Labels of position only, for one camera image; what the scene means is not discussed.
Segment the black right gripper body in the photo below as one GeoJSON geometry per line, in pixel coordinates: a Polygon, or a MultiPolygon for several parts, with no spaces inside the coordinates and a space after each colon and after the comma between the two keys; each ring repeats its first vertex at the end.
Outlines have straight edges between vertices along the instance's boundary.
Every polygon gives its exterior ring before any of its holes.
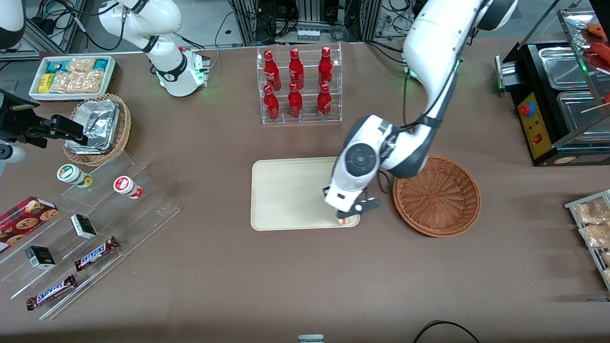
{"type": "Polygon", "coordinates": [[[38,134],[47,133],[44,118],[33,110],[38,104],[26,101],[6,91],[1,91],[0,138],[12,143],[46,146],[47,139],[38,134]]]}

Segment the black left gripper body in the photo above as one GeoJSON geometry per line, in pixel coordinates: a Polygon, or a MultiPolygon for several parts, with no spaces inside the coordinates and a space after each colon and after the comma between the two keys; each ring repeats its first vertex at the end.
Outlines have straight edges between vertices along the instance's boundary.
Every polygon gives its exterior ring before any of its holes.
{"type": "Polygon", "coordinates": [[[348,211],[346,212],[348,216],[351,216],[353,211],[360,211],[361,214],[368,212],[373,209],[377,209],[381,206],[381,201],[379,198],[369,197],[368,187],[364,188],[360,195],[357,196],[355,202],[351,205],[348,211]]]}

